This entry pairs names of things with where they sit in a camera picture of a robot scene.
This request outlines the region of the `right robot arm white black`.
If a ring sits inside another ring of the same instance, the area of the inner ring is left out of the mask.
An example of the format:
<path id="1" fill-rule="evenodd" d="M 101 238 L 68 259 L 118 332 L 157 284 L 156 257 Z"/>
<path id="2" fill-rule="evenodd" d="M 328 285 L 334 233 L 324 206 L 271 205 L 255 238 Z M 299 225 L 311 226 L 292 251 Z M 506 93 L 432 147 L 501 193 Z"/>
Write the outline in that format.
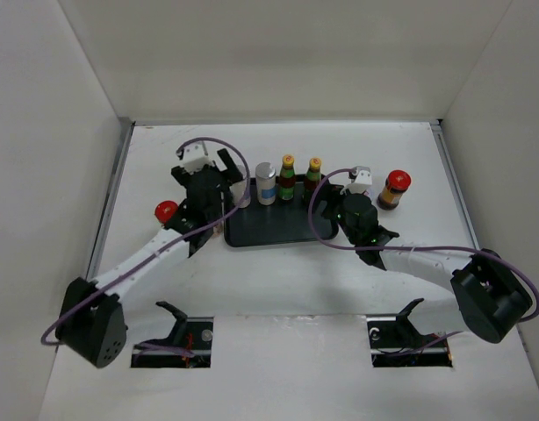
<path id="1" fill-rule="evenodd" d="M 377 209 L 366 195 L 333 189 L 326 199 L 323 217 L 342 228 L 367 265 L 411 275 L 452 293 L 448 300 L 421 302 L 396 324 L 402 345 L 417 346 L 428 333 L 451 331 L 472 332 L 496 344 L 532 306 L 530 294 L 496 253 L 415 245 L 378 223 Z"/>

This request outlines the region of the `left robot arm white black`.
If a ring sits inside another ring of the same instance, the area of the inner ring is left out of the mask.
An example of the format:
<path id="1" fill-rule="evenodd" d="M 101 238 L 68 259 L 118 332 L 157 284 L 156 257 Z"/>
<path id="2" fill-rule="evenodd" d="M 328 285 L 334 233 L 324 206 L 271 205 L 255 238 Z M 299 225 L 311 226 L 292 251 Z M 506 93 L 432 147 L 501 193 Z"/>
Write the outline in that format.
<path id="1" fill-rule="evenodd" d="M 185 189 L 186 197 L 165 217 L 160 231 L 133 256 L 93 280 L 74 279 L 67 288 L 54 328 L 58 341 L 88 361 L 104 368 L 132 342 L 139 354 L 164 352 L 185 361 L 203 357 L 193 348 L 188 317 L 166 301 L 156 306 L 170 318 L 161 322 L 127 322 L 123 304 L 155 281 L 171 275 L 175 268 L 197 253 L 212 237 L 216 226 L 230 218 L 246 196 L 240 194 L 234 207 L 232 186 L 248 179 L 231 158 L 234 147 L 223 143 L 217 154 L 224 163 L 218 168 L 208 154 L 205 138 L 188 141 L 176 155 L 179 163 L 171 174 Z"/>

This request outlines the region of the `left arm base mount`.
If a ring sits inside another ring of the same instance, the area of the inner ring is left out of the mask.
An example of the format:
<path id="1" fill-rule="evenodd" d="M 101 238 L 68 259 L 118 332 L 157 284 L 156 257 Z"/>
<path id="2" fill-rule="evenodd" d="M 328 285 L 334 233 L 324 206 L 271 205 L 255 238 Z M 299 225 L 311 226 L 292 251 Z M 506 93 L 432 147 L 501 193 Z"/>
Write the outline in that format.
<path id="1" fill-rule="evenodd" d="M 131 368 L 209 368 L 214 318 L 191 318 L 165 301 L 155 305 L 170 314 L 170 330 L 134 345 Z"/>

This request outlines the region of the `white-lid small jar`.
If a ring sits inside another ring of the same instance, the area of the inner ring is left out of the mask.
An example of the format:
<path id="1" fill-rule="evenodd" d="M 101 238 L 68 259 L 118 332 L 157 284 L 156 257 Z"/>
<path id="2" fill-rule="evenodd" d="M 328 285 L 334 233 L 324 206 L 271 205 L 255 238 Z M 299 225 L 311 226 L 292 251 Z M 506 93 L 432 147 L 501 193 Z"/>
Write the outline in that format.
<path id="1" fill-rule="evenodd" d="M 224 233 L 224 224 L 223 224 L 223 223 L 219 223 L 219 224 L 215 225 L 212 229 L 213 229 L 212 237 L 213 237 L 213 238 L 217 238 L 217 237 L 219 237 L 221 234 Z"/>

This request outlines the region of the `green sauce bottle yellow cap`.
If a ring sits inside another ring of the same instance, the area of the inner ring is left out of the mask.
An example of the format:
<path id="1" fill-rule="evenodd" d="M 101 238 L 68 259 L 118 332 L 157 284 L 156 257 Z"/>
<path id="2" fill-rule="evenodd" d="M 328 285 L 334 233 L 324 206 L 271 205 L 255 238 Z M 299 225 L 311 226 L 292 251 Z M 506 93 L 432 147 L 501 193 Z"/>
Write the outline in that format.
<path id="1" fill-rule="evenodd" d="M 282 158 L 282 167 L 278 177 L 277 196 L 281 201 L 290 201 L 294 197 L 296 175 L 294 170 L 294 157 L 286 154 Z"/>

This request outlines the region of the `silver-lid spice jar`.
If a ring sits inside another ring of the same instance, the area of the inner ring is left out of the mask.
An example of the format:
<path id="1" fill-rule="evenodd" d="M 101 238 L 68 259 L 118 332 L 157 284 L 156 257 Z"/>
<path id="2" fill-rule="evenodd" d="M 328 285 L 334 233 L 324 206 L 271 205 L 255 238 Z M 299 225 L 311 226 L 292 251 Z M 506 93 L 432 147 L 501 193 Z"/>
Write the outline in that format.
<path id="1" fill-rule="evenodd" d="M 259 204 L 272 205 L 277 196 L 276 169 L 270 162 L 261 162 L 255 168 L 256 194 Z"/>
<path id="2" fill-rule="evenodd" d="M 241 202 L 239 208 L 244 209 L 247 208 L 250 205 L 250 179 L 247 176 L 247 171 L 242 165 L 237 166 L 238 170 L 240 171 L 242 175 L 242 180 L 239 182 L 234 183 L 230 191 L 233 196 L 233 203 L 234 205 L 237 205 L 239 201 L 242 199 L 243 196 L 246 196 L 246 198 Z"/>

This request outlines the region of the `red-lid dark sauce jar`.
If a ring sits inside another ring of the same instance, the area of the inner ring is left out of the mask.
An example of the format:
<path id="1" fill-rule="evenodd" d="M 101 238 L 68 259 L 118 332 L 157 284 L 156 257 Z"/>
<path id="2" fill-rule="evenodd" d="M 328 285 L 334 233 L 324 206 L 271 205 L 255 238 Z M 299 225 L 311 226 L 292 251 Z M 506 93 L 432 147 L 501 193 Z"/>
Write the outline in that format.
<path id="1" fill-rule="evenodd" d="M 383 190 L 377 197 L 377 205 L 384 210 L 391 211 L 398 207 L 401 197 L 411 186 L 412 178 L 404 170 L 392 170 L 384 184 Z"/>

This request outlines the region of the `silver-lid spice jar front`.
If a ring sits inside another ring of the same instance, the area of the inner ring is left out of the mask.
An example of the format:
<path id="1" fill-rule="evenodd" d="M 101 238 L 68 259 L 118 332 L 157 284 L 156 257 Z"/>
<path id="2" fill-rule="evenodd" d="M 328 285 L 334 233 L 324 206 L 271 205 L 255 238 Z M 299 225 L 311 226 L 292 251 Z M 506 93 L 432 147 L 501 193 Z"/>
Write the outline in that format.
<path id="1" fill-rule="evenodd" d="M 239 201 L 242 199 L 243 196 L 246 196 L 246 198 L 241 202 L 239 208 L 244 209 L 247 208 L 250 205 L 250 179 L 247 176 L 247 171 L 242 165 L 237 166 L 238 170 L 240 171 L 242 175 L 242 180 L 239 182 L 234 183 L 230 191 L 233 196 L 233 203 L 234 205 L 237 205 Z"/>

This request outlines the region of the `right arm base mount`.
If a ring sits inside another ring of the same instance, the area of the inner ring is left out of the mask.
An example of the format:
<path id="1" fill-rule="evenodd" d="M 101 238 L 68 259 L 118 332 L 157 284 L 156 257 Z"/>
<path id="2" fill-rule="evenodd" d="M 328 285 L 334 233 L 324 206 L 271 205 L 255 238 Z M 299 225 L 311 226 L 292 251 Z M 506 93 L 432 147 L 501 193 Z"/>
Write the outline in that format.
<path id="1" fill-rule="evenodd" d="M 409 320 L 423 301 L 414 299 L 398 313 L 366 317 L 374 368 L 453 367 L 448 338 L 444 334 L 421 334 Z"/>

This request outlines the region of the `red-lid chili sauce jar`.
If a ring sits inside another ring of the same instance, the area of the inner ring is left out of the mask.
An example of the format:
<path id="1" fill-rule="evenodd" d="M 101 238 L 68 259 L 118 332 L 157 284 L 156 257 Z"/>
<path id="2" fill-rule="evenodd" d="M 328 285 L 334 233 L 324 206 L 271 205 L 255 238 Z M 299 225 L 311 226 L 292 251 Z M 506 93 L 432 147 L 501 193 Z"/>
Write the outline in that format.
<path id="1" fill-rule="evenodd" d="M 166 200 L 160 202 L 155 207 L 155 217 L 160 224 L 166 224 L 177 212 L 178 204 L 174 201 Z"/>

